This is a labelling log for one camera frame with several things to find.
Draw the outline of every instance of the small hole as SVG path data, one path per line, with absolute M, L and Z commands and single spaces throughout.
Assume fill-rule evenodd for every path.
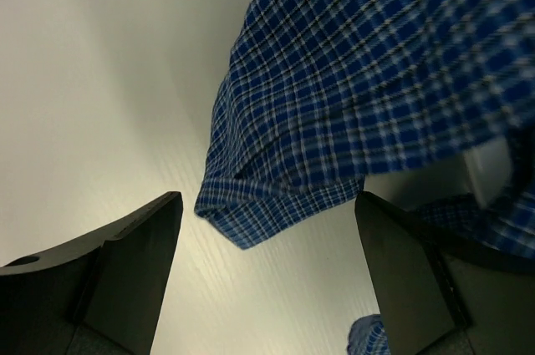
M 28 265 L 38 260 L 39 260 L 39 256 L 34 256 L 34 255 L 25 256 L 25 257 L 21 257 L 20 259 L 17 259 L 16 261 L 12 261 L 11 263 L 7 264 L 6 267 Z

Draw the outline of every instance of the plaid fabric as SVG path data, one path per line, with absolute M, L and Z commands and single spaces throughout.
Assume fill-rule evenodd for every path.
M 473 224 L 481 210 L 474 195 L 459 195 L 436 200 L 411 212 L 435 226 L 453 230 L 460 235 L 473 234 Z
M 535 124 L 534 8 L 252 0 L 214 106 L 195 212 L 248 248 L 353 199 L 364 175 Z M 532 199 L 479 238 L 532 254 Z
M 390 355 L 380 315 L 361 317 L 349 332 L 348 355 Z
M 535 129 L 507 137 L 513 174 L 508 186 L 474 217 L 468 238 L 499 251 L 535 259 Z

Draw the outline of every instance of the black plastic part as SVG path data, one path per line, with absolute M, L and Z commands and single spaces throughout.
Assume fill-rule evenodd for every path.
M 357 199 L 355 215 L 393 355 L 532 353 L 535 261 L 428 225 L 367 192 Z M 422 252 L 435 281 L 427 278 L 425 267 L 414 267 L 424 262 Z M 411 256 L 418 257 L 414 264 L 404 261 Z M 446 283 L 451 295 L 444 290 Z M 437 285 L 442 298 L 431 299 Z M 456 304 L 466 325 L 456 322 L 450 332 L 432 341 L 437 326 L 444 327 L 444 314 L 428 309 L 442 303 L 450 310 Z M 441 352 L 445 337 L 455 338 L 447 343 L 455 351 Z M 463 340 L 469 346 L 459 345 Z M 418 347 L 425 350 L 414 352 Z
M 169 192 L 0 268 L 0 354 L 149 354 L 181 216 L 181 195 Z

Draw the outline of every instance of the blue checkered cloth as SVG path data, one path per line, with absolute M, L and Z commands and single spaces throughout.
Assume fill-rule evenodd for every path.
M 535 124 L 535 0 L 252 0 L 195 212 L 241 248 Z M 535 187 L 477 239 L 531 256 Z
M 361 317 L 349 332 L 348 355 L 390 355 L 380 315 Z
M 480 209 L 473 195 L 423 205 L 413 214 L 467 239 L 535 260 L 535 129 L 507 136 L 512 177 L 500 195 Z

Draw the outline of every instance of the blue plaid shirt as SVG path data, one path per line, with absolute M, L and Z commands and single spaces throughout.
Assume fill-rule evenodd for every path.
M 348 355 L 390 355 L 380 315 L 361 317 L 349 332 Z
M 252 0 L 195 211 L 241 248 L 535 124 L 535 0 Z M 471 236 L 535 257 L 535 182 Z

